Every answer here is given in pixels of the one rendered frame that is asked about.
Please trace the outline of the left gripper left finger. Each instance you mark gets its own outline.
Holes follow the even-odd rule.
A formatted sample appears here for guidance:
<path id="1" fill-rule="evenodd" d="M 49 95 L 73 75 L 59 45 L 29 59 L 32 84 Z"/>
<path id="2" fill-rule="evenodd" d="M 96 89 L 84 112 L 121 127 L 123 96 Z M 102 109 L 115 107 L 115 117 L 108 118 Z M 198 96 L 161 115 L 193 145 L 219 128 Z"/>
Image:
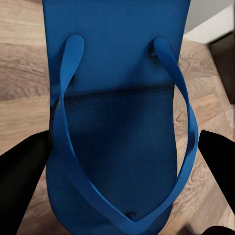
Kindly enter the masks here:
<path id="1" fill-rule="evenodd" d="M 46 130 L 0 156 L 0 235 L 16 235 L 52 148 Z"/>

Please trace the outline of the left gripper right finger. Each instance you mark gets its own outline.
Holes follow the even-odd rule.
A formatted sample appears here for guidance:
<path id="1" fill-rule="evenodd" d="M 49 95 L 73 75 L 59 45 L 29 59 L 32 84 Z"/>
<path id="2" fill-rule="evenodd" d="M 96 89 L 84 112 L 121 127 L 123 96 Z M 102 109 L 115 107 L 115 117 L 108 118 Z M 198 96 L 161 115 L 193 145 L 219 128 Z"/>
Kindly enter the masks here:
<path id="1" fill-rule="evenodd" d="M 235 142 L 202 130 L 198 148 L 235 214 Z"/>

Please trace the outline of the sandal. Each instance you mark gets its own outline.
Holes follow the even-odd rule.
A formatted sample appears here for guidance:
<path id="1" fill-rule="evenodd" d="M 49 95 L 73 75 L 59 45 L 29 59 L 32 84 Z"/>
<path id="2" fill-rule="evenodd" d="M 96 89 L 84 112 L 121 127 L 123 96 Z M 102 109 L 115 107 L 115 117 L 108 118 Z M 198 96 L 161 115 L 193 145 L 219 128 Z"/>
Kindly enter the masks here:
<path id="1" fill-rule="evenodd" d="M 73 235 L 157 235 L 198 150 L 198 123 L 178 65 L 191 0 L 42 2 L 52 211 Z M 188 113 L 178 176 L 175 85 Z"/>

